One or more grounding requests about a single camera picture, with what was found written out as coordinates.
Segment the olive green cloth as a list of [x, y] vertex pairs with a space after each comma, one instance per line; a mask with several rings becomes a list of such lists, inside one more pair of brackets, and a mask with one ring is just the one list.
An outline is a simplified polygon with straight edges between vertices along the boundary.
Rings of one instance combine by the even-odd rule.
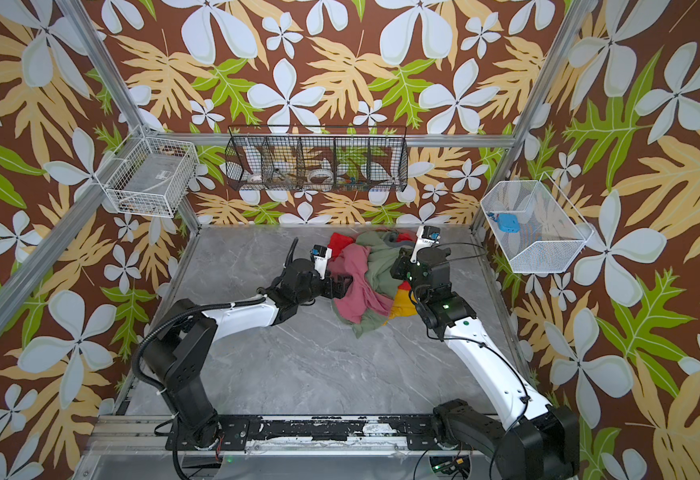
[[[387, 244], [383, 239], [387, 231], [389, 230], [376, 230], [361, 233], [357, 237], [356, 243], [370, 249], [368, 259], [369, 271], [366, 274], [366, 278], [371, 286], [376, 292], [393, 300], [399, 288], [410, 287], [410, 285], [401, 280], [393, 279], [390, 273], [391, 267], [398, 257], [400, 249], [403, 246], [413, 245]], [[374, 314], [364, 315], [363, 322], [360, 325], [354, 325], [352, 329], [355, 336], [361, 338], [365, 333], [379, 329], [390, 320], [392, 319], [383, 319]]]

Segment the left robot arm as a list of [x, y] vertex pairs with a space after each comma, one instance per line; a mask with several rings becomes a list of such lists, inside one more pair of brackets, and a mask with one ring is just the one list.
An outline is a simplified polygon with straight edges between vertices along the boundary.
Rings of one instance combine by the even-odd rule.
[[188, 436], [197, 449], [221, 442], [218, 412], [200, 378], [214, 342], [279, 325], [319, 298], [342, 299], [349, 293], [353, 277], [329, 270], [329, 248], [316, 246], [310, 257], [296, 259], [297, 244], [292, 242], [280, 274], [250, 298], [204, 305], [175, 302], [132, 355], [134, 377], [164, 400], [175, 437]]

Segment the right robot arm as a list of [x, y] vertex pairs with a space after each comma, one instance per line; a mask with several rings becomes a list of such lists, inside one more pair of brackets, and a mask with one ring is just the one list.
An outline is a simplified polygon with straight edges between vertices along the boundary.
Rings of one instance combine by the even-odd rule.
[[463, 400], [433, 411], [436, 437], [464, 444], [490, 459], [501, 479], [570, 479], [580, 471], [579, 418], [555, 407], [527, 381], [491, 339], [475, 309], [452, 288], [447, 248], [402, 248], [393, 278], [407, 282], [415, 309], [432, 339], [466, 365], [495, 415]]

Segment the yellow cloth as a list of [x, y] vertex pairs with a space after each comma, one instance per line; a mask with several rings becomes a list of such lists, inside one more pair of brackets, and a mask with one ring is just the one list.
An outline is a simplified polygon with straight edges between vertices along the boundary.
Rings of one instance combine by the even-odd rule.
[[412, 301], [411, 288], [399, 288], [393, 299], [393, 306], [388, 318], [395, 319], [415, 315], [417, 315], [417, 310]]

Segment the dusty pink cloth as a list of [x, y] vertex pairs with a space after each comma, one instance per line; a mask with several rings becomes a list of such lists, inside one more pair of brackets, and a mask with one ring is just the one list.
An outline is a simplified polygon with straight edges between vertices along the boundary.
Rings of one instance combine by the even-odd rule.
[[355, 325], [360, 325], [363, 316], [369, 314], [387, 319], [394, 304], [391, 298], [376, 292], [366, 278], [369, 255], [369, 248], [353, 243], [329, 263], [333, 279], [338, 280], [341, 275], [351, 279], [347, 293], [334, 303], [339, 316]]

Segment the red cloth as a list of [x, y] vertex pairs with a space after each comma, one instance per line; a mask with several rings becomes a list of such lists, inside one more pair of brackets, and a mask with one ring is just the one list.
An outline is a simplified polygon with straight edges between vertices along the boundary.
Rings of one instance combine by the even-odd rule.
[[331, 250], [331, 259], [338, 259], [341, 253], [355, 242], [356, 239], [352, 236], [334, 232], [327, 245], [327, 248]]

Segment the blue object in basket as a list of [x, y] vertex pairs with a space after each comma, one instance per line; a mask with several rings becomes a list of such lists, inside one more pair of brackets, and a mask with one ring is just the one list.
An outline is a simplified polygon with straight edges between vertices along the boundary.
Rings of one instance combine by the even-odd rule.
[[515, 234], [519, 233], [521, 230], [518, 218], [514, 214], [489, 212], [488, 218], [493, 221], [503, 233]]

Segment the white mesh basket right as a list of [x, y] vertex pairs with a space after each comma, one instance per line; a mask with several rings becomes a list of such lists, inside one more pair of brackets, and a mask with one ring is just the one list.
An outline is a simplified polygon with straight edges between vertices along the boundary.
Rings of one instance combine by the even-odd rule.
[[[549, 176], [500, 181], [481, 199], [481, 208], [511, 270], [518, 274], [566, 272], [594, 235], [592, 225]], [[520, 232], [501, 232], [489, 212], [516, 215]]]

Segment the black mounting rail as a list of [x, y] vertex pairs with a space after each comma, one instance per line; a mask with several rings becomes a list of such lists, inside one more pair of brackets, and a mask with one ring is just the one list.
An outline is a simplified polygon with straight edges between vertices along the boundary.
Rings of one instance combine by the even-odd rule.
[[184, 425], [165, 434], [168, 451], [252, 452], [257, 446], [281, 448], [388, 448], [404, 451], [446, 450], [465, 446], [446, 433], [430, 414], [383, 415], [220, 415], [207, 445]]

